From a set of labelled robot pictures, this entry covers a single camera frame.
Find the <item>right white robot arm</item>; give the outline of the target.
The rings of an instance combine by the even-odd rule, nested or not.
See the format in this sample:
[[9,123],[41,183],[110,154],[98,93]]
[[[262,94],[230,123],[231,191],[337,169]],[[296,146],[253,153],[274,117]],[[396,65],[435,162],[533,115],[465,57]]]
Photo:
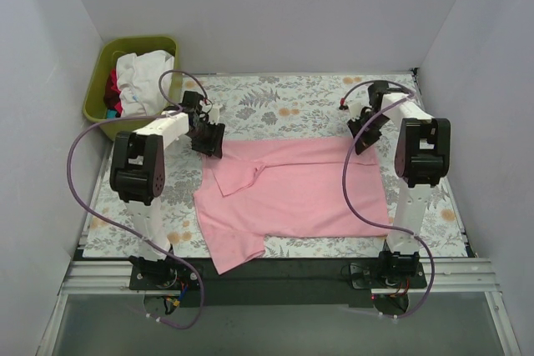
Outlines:
[[350,113],[353,144],[348,154],[363,154],[380,139],[383,126],[394,123],[399,131],[394,157],[399,202],[383,250],[357,273],[367,285],[382,282],[393,288],[423,274],[420,232],[431,190],[449,171],[451,124],[424,112],[415,93],[400,83],[370,80],[364,85],[368,105],[340,100],[340,108]]

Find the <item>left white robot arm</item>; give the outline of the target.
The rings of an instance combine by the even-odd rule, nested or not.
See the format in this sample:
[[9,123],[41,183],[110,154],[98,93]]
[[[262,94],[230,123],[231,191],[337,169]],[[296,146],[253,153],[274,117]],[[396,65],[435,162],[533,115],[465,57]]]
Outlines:
[[173,264],[160,260],[171,249],[161,217],[164,150],[187,136],[194,151],[222,158],[225,125],[219,121],[220,109],[219,104],[203,100],[199,93],[187,91],[178,107],[165,109],[142,128],[116,135],[110,187],[125,203],[133,229],[141,235],[139,256],[157,261],[149,269],[149,279],[157,288],[171,288],[178,277]]

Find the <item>pink t-shirt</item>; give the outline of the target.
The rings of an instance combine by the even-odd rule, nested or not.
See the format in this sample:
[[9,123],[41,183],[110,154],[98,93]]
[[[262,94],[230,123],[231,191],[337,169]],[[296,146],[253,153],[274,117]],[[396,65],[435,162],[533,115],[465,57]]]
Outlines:
[[204,158],[194,193],[217,273],[264,254],[267,236],[376,237],[389,225],[375,151],[349,158],[348,137],[227,141]]

